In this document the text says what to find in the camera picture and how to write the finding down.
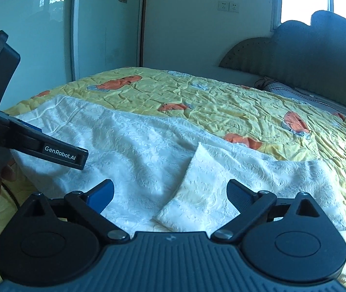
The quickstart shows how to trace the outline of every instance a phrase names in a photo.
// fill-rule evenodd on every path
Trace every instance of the yellow bedspread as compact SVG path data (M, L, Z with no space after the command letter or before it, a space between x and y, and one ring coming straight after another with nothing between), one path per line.
M180 117L232 143L278 160L323 159L336 174L346 206L346 118L268 92L177 72L121 68L44 91L7 113L16 116L65 94L109 109L159 117ZM17 165L7 183L23 202L34 191ZM0 197L0 232L16 209Z

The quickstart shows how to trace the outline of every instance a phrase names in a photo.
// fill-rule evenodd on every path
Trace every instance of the black device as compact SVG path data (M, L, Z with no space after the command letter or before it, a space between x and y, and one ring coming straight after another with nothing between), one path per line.
M0 235L0 292L346 291L346 243L308 193L278 199L230 180L240 215L210 238L133 239L100 215L113 195L110 180L64 199L31 195Z
M0 102L20 62L7 39L8 35L0 31ZM86 149L45 135L39 128L0 111L0 172L12 158L10 149L80 170L88 158Z

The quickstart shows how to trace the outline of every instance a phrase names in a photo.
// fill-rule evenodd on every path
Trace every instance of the silver bolt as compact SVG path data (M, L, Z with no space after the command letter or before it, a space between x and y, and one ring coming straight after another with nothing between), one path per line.
M113 239L113 240L121 240L125 239L127 236L127 233L121 229L116 229L116 230L111 230L107 234L108 238Z
M234 233L228 229L219 229L213 233L219 239L230 239Z

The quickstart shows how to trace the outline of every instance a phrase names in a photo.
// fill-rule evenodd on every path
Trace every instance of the headboard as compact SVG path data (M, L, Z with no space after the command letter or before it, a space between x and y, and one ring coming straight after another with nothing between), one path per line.
M310 26L287 21L270 38L238 43L219 66L266 76L346 106L346 19L317 11Z

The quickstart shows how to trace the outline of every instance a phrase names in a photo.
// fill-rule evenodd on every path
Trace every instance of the double wall outlet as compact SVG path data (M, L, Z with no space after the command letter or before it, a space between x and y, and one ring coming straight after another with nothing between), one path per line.
M218 2L219 11L228 11L228 12L239 12L239 5L233 1L219 1Z

